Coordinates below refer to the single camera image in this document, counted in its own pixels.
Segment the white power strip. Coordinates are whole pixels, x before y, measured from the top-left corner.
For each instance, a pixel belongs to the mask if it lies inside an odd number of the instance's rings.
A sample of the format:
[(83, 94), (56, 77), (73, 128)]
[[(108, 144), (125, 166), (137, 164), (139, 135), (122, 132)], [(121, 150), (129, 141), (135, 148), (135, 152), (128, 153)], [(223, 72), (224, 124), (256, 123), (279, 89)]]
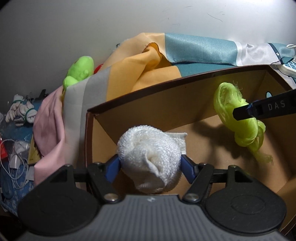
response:
[(289, 57), (283, 57), (280, 60), (280, 65), (277, 66), (279, 71), (292, 78), (296, 78), (296, 72), (295, 72), (295, 57), (289, 58)]

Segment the black cardboard box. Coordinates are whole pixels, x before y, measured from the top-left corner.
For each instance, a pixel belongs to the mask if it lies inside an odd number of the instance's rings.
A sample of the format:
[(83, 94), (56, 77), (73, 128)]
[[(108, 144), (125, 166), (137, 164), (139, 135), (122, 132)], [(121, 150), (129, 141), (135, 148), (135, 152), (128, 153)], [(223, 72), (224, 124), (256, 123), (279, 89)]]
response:
[(266, 131), (260, 148), (272, 156), (257, 161), (234, 141), (217, 116), (214, 92), (222, 82), (236, 85), (247, 102), (290, 90), (269, 66), (230, 68), (168, 81), (89, 109), (85, 134), (85, 162), (107, 162), (119, 138), (129, 128), (148, 125), (169, 133), (186, 133), (186, 152), (195, 163), (217, 169), (237, 165), (283, 198), (287, 215), (281, 232), (295, 230), (295, 115), (264, 120)]

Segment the yellow booklet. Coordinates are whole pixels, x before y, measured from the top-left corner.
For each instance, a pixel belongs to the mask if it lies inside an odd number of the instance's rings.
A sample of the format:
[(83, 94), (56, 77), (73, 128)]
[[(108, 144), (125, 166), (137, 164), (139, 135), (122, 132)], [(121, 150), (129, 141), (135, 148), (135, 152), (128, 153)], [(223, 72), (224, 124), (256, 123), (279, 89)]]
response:
[(32, 135), (31, 142), (30, 142), (30, 148), (29, 148), (29, 154), (28, 154), (28, 164), (34, 165), (38, 161), (40, 161), (42, 158), (42, 155), (37, 147), (37, 144), (34, 140), (34, 135)]

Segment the pink cloth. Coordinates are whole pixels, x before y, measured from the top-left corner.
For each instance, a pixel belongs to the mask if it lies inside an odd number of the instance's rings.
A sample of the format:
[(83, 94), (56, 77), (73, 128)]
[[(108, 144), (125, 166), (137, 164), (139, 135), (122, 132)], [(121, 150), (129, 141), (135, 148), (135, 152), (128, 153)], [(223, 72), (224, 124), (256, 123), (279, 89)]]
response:
[(49, 94), (42, 101), (34, 120), (34, 141), (41, 154), (41, 159), (34, 165), (35, 186), (66, 163), (62, 93), (63, 87), (59, 87)]

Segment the blue floral towel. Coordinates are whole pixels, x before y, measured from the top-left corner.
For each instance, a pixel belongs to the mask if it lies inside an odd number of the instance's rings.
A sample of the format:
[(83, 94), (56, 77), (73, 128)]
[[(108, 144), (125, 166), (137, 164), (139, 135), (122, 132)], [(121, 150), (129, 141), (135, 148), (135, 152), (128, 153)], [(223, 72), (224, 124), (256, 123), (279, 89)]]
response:
[(30, 165), (28, 154), (33, 134), (32, 126), (1, 128), (1, 148), (8, 158), (1, 158), (1, 206), (17, 215), (19, 202), (34, 188), (33, 177), (27, 177)]

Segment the green frog plush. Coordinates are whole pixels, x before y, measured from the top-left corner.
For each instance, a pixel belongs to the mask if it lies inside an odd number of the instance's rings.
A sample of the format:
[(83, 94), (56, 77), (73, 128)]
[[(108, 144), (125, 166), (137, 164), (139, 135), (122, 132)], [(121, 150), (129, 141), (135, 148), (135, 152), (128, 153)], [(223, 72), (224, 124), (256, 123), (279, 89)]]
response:
[(90, 56), (82, 56), (77, 59), (69, 68), (63, 80), (63, 89), (66, 89), (78, 82), (85, 80), (94, 74), (94, 60)]

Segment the colour-block bed sheet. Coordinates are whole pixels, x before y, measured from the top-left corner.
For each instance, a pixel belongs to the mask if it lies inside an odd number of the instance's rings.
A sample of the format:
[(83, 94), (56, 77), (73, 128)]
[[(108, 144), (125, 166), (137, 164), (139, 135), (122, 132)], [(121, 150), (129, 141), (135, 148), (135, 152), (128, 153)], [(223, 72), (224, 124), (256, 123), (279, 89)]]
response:
[(66, 160), (84, 157), (87, 110), (130, 92), (185, 76), (248, 65), (280, 65), (295, 47), (215, 38), (141, 33), (120, 43), (94, 74), (63, 90)]

